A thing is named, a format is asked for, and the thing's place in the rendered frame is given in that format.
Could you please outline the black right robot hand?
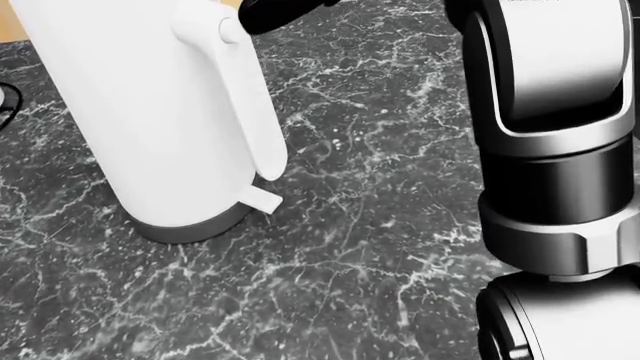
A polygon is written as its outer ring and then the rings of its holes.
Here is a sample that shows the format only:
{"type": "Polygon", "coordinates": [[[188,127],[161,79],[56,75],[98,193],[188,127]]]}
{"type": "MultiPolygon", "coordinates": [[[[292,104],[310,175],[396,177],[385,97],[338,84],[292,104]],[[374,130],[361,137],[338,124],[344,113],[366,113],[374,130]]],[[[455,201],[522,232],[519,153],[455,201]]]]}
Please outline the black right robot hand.
{"type": "Polygon", "coordinates": [[[249,35],[263,35],[287,26],[320,6],[341,0],[242,0],[238,18],[249,35]]]}

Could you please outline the white electric kettle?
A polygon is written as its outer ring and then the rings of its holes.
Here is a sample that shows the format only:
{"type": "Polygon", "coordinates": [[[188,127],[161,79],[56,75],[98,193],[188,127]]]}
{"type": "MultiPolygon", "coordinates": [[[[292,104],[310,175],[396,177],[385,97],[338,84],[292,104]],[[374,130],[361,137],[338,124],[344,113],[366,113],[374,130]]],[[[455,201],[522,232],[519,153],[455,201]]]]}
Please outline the white electric kettle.
{"type": "Polygon", "coordinates": [[[184,227],[236,205],[287,148],[250,36],[220,0],[9,0],[123,208],[184,227]]]}

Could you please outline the grey kettle base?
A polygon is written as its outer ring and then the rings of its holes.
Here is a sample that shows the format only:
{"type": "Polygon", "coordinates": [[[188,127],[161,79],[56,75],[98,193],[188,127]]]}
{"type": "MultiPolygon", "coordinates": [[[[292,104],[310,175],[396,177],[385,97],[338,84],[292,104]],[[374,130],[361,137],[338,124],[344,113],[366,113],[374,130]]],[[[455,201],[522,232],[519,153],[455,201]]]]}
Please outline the grey kettle base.
{"type": "Polygon", "coordinates": [[[202,242],[227,232],[239,224],[252,208],[242,203],[236,203],[220,215],[216,215],[198,224],[182,227],[158,227],[138,221],[132,215],[128,215],[133,227],[141,236],[153,242],[163,244],[191,244],[202,242]]]}

